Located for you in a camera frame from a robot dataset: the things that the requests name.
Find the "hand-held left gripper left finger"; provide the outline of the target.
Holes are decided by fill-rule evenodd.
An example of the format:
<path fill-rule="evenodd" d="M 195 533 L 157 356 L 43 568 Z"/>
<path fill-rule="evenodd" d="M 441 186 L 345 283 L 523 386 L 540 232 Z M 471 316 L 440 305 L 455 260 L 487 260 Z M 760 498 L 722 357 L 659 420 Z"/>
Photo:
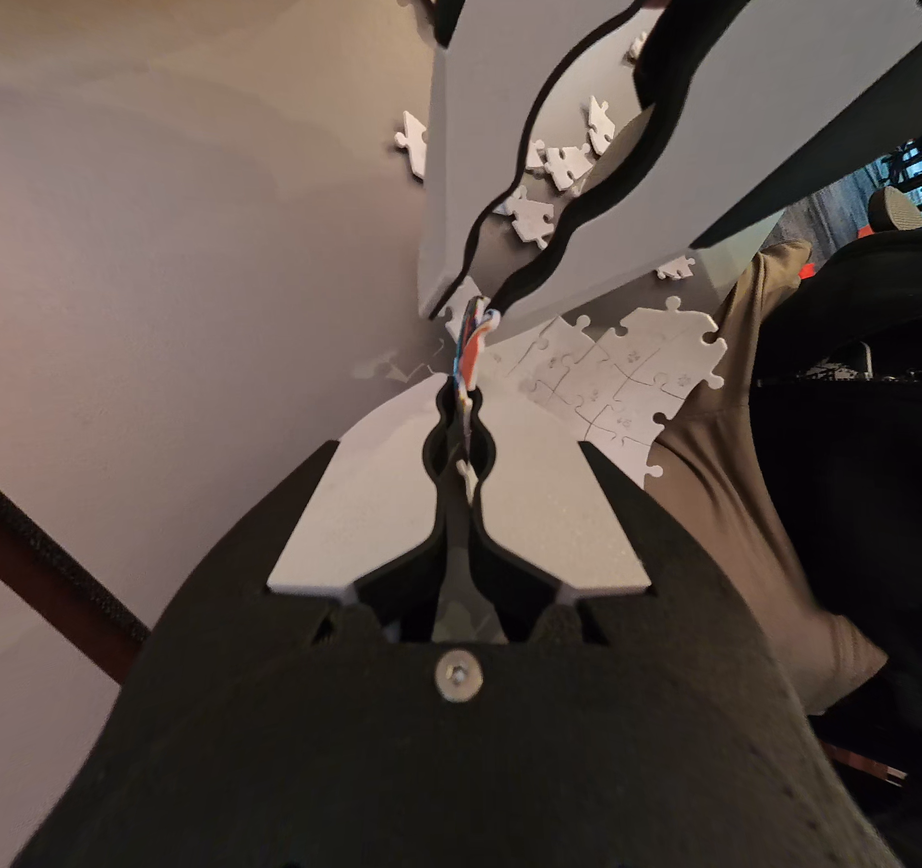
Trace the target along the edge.
<path fill-rule="evenodd" d="M 267 580 L 277 594 L 356 598 L 369 576 L 436 531 L 445 463 L 437 372 L 378 406 L 340 437 Z"/>

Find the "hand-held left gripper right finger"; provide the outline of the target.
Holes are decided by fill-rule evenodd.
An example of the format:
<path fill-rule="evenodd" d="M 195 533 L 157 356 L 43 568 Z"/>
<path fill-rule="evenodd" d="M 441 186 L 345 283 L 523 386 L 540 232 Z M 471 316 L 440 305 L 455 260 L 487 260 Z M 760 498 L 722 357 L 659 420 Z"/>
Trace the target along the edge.
<path fill-rule="evenodd" d="M 471 573 L 495 605 L 574 605 L 651 579 L 579 441 L 496 378 L 478 382 L 470 447 Z"/>

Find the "partly built white puzzle ball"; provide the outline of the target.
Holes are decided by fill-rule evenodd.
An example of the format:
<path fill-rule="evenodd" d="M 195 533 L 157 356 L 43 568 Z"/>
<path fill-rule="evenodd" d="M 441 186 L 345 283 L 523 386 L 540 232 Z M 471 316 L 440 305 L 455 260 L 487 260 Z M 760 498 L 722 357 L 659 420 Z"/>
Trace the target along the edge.
<path fill-rule="evenodd" d="M 648 463 L 652 444 L 701 383 L 724 385 L 716 366 L 728 346 L 705 336 L 716 323 L 681 309 L 678 297 L 662 309 L 639 308 L 598 339 L 556 317 L 496 344 L 478 357 L 478 382 L 519 407 L 530 401 L 554 416 L 568 435 L 594 445 L 643 489 L 662 470 Z"/>

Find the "tan mesh office chair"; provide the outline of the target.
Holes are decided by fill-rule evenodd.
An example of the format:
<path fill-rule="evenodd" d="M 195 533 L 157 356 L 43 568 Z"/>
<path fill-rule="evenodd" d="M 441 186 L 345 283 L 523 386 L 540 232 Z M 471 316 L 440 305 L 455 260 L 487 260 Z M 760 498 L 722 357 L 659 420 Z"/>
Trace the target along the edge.
<path fill-rule="evenodd" d="M 892 186 L 880 188 L 870 196 L 867 215 L 870 231 L 874 234 L 914 231 L 922 225 L 918 206 Z"/>

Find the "person's tan trouser leg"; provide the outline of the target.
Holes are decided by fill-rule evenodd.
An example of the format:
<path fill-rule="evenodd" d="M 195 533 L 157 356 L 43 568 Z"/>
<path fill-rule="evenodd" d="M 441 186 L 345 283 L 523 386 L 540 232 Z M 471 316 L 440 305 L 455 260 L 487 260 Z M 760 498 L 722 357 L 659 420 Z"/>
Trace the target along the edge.
<path fill-rule="evenodd" d="M 697 540 L 743 598 L 809 715 L 859 689 L 888 661 L 848 618 L 822 608 L 756 458 L 750 385 L 764 320 L 801 284 L 806 240 L 758 252 L 714 320 L 723 386 L 697 385 L 652 445 L 647 493 Z"/>

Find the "wooden-edged white table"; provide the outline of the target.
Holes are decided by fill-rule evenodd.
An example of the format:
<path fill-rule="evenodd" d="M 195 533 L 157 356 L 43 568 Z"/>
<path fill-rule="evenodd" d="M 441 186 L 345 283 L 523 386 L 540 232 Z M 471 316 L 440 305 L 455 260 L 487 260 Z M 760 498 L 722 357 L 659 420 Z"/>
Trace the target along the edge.
<path fill-rule="evenodd" d="M 148 635 L 1 495 L 1 862 L 62 795 Z"/>

